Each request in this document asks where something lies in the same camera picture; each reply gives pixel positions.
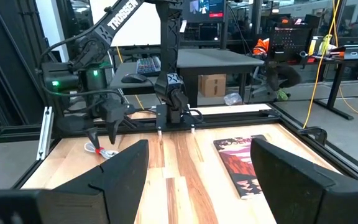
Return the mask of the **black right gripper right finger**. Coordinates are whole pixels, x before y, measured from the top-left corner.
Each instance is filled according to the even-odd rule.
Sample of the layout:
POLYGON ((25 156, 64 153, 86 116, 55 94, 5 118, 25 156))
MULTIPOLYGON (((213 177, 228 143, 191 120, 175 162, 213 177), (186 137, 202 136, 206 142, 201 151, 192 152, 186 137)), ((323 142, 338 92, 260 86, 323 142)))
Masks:
POLYGON ((358 180, 261 139, 250 156, 277 223, 358 223, 358 180))

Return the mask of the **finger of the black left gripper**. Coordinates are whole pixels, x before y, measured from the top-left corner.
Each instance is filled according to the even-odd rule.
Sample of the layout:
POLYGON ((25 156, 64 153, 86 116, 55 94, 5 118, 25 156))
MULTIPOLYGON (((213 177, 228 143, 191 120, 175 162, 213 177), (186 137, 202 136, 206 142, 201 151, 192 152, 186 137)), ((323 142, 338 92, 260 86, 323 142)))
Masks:
POLYGON ((117 130, 119 125, 122 123, 122 120, 114 120, 106 122, 106 129, 108 131, 108 137, 112 145, 116 142, 117 130))
POLYGON ((99 144, 99 139, 98 139, 97 127, 86 129, 85 134, 87 135, 88 139, 91 141, 91 143, 95 149, 101 149, 100 144, 99 144))

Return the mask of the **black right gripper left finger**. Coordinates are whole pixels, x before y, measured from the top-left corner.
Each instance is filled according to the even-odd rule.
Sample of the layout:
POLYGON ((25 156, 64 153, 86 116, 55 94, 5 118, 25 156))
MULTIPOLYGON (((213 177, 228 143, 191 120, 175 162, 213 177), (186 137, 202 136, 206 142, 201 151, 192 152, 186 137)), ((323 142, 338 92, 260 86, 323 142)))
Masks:
POLYGON ((134 223, 148 163, 143 139, 54 189, 0 190, 0 223, 134 223))

